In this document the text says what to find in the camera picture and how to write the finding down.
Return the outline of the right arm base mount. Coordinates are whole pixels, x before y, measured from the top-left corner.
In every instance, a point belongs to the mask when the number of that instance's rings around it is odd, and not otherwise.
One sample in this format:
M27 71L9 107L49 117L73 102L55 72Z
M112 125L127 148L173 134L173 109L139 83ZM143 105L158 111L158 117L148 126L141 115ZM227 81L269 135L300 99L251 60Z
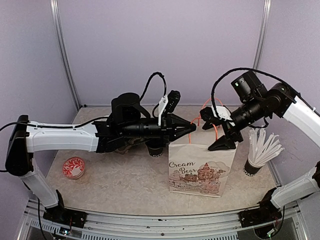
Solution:
M246 209L238 213L242 228L260 225L282 218L282 213L274 207Z

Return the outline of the brown cardboard cup carrier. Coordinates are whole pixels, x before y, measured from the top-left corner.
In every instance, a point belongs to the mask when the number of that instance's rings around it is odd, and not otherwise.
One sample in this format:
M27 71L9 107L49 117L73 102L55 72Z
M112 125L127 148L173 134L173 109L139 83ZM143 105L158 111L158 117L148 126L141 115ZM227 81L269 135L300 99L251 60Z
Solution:
M145 139L142 138L137 138L137 139L130 139L129 141L127 141L125 143L125 146L122 146L118 149L115 150L116 153L124 155L125 153L127 153L129 151L130 148L140 145L140 144L144 144L146 142Z

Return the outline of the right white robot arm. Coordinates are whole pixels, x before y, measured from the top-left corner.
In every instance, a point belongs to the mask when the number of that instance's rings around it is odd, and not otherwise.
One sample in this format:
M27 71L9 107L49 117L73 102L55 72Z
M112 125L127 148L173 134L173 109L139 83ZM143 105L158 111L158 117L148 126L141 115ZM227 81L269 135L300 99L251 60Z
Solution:
M215 97L224 80L231 79L231 91L240 105L219 106ZM276 209L289 203L316 197L320 192L320 114L287 82L261 70L238 67L219 77L210 91L210 106L200 111L207 127L222 127L222 136L210 145L211 151L225 150L245 138L249 129L273 134L279 152L270 160L280 186L269 190L259 202L256 218L266 222Z

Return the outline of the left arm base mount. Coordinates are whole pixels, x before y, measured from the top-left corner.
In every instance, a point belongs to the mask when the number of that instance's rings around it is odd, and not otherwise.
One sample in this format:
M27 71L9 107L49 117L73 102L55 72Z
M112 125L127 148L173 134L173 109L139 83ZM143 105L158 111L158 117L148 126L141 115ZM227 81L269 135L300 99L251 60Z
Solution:
M62 210L50 208L45 210L43 218L54 223L83 229L87 213L67 208Z

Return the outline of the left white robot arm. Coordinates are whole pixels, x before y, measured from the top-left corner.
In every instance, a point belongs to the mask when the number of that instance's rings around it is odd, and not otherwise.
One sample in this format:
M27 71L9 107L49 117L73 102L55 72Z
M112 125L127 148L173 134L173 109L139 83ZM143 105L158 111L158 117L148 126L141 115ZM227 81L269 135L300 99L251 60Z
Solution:
M169 143L196 130L196 125L174 114L180 100L176 90L159 101L158 116L152 117L141 105L140 96L123 93L111 101L108 116L97 117L82 124L47 124L21 115L8 142L5 169L22 182L41 201L57 221L70 218L61 194L47 183L39 170L34 154L43 151L78 150L97 154L111 153L141 139L150 155Z

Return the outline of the white paper takeout bag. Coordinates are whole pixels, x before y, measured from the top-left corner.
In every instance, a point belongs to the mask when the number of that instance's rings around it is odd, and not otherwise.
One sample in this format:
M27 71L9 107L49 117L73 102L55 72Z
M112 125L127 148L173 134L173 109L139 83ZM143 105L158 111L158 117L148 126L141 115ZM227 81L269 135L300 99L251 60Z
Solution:
M196 130L168 146L169 191L220 198L235 158L237 145L231 149L209 151L208 147L223 136L221 126L202 129L198 115L192 120Z

